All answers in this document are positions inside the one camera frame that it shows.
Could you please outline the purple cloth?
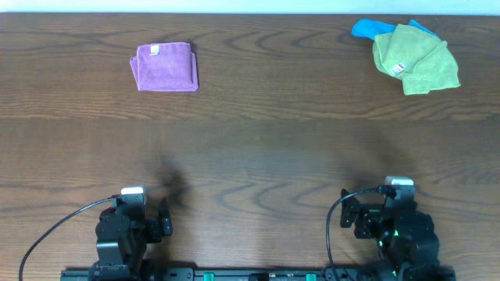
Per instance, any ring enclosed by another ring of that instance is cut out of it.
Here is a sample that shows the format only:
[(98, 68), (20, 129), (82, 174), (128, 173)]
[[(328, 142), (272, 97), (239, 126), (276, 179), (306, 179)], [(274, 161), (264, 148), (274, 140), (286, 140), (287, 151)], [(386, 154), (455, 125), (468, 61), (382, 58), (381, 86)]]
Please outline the purple cloth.
[(130, 58), (130, 67), (131, 67), (131, 71), (132, 71), (132, 74), (133, 74), (133, 77), (134, 77), (134, 81), (136, 83), (136, 87), (139, 88), (139, 82), (138, 82), (138, 61), (137, 61), (137, 57), (136, 56)]
[(153, 43), (137, 47), (139, 91), (198, 90), (195, 53), (186, 42)]

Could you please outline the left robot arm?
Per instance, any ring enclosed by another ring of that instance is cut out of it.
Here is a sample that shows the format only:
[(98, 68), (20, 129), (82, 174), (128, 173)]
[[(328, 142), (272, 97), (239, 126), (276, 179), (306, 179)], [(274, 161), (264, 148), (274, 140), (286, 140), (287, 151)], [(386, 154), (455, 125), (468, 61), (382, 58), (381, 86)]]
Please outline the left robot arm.
[(157, 244), (173, 233), (166, 199), (158, 215), (145, 216), (145, 197), (117, 195), (112, 207), (103, 211), (95, 228), (98, 261), (88, 270), (87, 280), (161, 280), (163, 274), (144, 259), (149, 244)]

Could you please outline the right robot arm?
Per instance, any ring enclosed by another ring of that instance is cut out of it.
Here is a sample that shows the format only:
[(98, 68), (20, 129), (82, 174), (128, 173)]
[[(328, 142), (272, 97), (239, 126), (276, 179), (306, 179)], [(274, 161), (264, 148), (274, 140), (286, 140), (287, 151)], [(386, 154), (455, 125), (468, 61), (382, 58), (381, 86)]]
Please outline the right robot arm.
[(379, 186), (382, 205), (362, 204), (341, 191), (340, 227), (354, 226), (357, 239), (374, 239), (380, 258), (400, 280), (441, 280), (439, 240), (430, 215), (419, 212), (411, 186)]

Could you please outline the folded purple cloth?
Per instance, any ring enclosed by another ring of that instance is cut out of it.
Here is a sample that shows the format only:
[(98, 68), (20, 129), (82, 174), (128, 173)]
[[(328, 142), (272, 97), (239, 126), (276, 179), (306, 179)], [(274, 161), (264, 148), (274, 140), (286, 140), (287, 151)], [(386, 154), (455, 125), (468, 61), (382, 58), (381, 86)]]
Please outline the folded purple cloth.
[(134, 77), (134, 81), (136, 83), (136, 87), (139, 88), (139, 82), (138, 82), (138, 61), (137, 61), (137, 57), (136, 56), (130, 58), (130, 67), (131, 67), (131, 71), (132, 71), (132, 74), (133, 74), (133, 77)]

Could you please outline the green cloth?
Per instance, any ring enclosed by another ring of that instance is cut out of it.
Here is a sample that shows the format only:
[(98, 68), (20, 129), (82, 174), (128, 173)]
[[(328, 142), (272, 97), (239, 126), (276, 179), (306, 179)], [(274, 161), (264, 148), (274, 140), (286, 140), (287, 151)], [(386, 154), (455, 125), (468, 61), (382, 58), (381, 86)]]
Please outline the green cloth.
[(373, 60), (380, 72), (402, 82), (405, 95), (460, 86), (459, 67), (448, 43), (410, 25), (399, 24), (391, 33), (376, 35)]

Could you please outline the blue cloth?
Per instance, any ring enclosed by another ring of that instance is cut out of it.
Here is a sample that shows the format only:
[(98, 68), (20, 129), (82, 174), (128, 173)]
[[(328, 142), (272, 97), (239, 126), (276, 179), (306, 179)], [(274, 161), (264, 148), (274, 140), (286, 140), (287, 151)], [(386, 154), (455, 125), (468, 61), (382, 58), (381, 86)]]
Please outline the blue cloth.
[(407, 24), (391, 25), (376, 20), (361, 19), (353, 26), (351, 34), (355, 37), (367, 37), (373, 41), (441, 42), (439, 36), (415, 20), (410, 20)]

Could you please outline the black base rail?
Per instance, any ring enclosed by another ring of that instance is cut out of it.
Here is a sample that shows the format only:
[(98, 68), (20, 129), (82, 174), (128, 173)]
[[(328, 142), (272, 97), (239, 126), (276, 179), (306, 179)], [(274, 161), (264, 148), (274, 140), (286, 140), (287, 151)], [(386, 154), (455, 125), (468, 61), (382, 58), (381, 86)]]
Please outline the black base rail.
[(331, 281), (331, 280), (448, 280), (456, 281), (452, 269), (438, 269), (425, 273), (406, 269), (399, 276), (393, 269), (383, 268), (343, 268), (333, 273), (331, 269), (192, 269), (167, 268), (153, 272), (143, 280), (160, 281)]

